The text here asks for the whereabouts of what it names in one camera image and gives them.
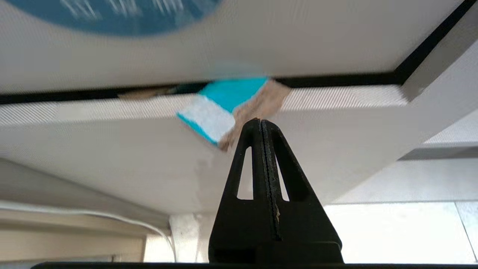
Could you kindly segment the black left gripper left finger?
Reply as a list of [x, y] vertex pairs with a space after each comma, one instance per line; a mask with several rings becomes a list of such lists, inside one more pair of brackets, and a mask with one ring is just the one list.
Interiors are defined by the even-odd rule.
[[[260, 119], [242, 128], [209, 239], [211, 263], [254, 263], [256, 249], [276, 238]], [[238, 198], [246, 150], [251, 149], [253, 198]]]

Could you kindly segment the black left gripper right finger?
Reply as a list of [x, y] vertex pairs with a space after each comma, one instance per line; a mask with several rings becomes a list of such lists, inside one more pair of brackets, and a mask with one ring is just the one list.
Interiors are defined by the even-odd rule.
[[263, 148], [274, 239], [341, 244], [285, 135], [267, 120], [263, 120]]

